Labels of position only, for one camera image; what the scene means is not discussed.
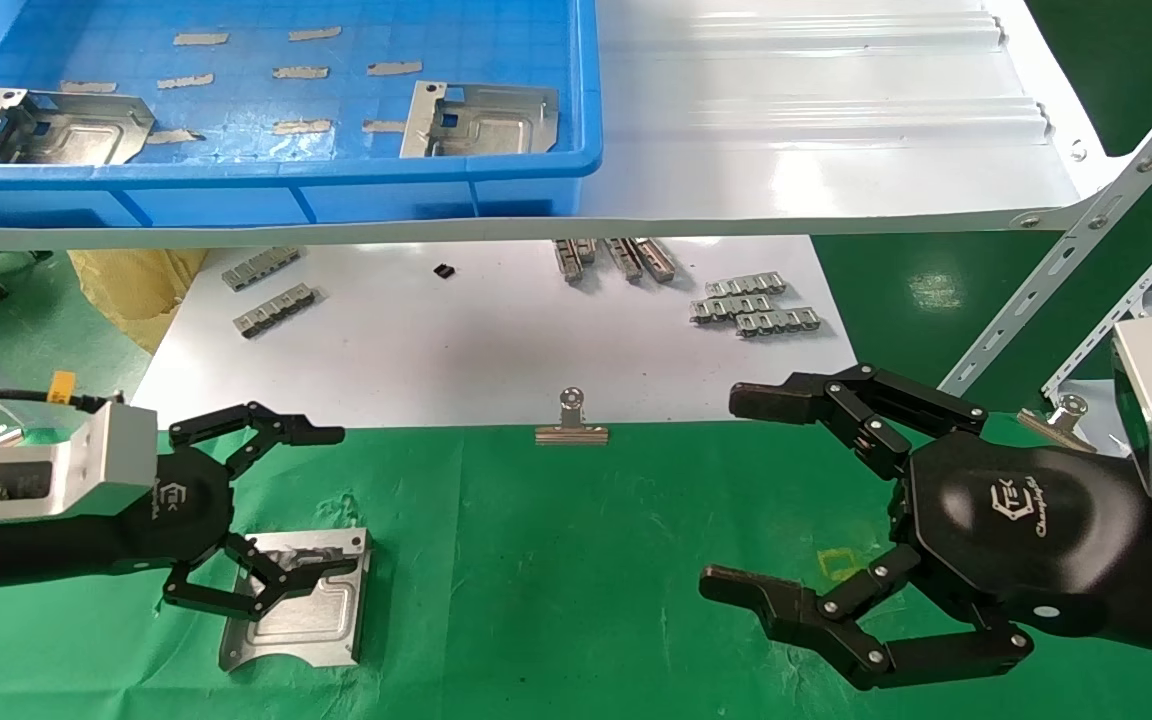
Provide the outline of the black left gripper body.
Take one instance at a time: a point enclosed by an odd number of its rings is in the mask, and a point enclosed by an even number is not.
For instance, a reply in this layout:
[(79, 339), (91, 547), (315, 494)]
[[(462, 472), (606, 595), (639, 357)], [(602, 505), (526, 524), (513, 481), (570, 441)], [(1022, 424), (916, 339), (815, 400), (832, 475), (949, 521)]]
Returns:
[(198, 448), (161, 454), (147, 495), (122, 511), (44, 524), (44, 579), (196, 568), (227, 538), (232, 515), (227, 468)]

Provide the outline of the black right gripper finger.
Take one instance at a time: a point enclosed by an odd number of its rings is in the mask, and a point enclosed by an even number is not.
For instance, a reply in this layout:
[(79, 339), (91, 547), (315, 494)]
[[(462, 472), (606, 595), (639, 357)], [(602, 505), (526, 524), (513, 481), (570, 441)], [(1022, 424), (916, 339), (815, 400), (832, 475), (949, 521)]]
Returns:
[(979, 435), (988, 419), (983, 407), (963, 397), (867, 364), (833, 374), (795, 372), (778, 386), (733, 384), (730, 414), (745, 420), (820, 424), (881, 479), (908, 471), (914, 446), (897, 425), (931, 438)]
[(909, 544), (899, 544), (823, 594), (788, 579), (708, 564), (699, 591), (710, 601), (755, 612), (765, 637), (817, 653), (859, 691), (1001, 676), (1032, 653), (1032, 639), (1018, 626), (977, 606), (967, 612), (969, 632), (890, 642), (865, 632), (861, 619), (905, 588), (922, 560)]

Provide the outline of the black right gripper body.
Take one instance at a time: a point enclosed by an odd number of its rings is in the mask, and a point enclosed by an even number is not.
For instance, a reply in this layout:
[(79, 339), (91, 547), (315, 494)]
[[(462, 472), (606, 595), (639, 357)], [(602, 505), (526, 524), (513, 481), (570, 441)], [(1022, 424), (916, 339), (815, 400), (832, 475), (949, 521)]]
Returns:
[(1149, 639), (1152, 502), (1128, 460), (952, 434), (914, 450), (901, 487), (911, 583), (946, 614)]

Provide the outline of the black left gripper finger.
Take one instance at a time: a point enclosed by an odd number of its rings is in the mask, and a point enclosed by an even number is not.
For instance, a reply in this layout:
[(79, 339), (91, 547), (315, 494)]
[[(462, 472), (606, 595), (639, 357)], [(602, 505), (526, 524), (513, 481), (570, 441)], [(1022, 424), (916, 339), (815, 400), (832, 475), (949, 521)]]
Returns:
[(238, 430), (252, 430), (253, 435), (223, 461), (229, 479), (247, 473), (257, 460), (278, 445), (329, 446), (343, 442), (346, 438), (343, 427), (319, 427), (303, 414), (274, 414), (270, 407), (248, 402), (177, 420), (169, 425), (168, 441), (173, 448), (194, 447)]
[(175, 562), (162, 588), (162, 601), (180, 609), (207, 612), (247, 621), (257, 621), (270, 614), (278, 602), (306, 597), (325, 577), (339, 577), (357, 569), (356, 558), (329, 550), (321, 559), (285, 569), (274, 559), (262, 552), (256, 543), (243, 536), (227, 536), (220, 544), (225, 556), (247, 570), (248, 577), (257, 579), (259, 592), (253, 596), (236, 591), (219, 591), (189, 582), (192, 566)]

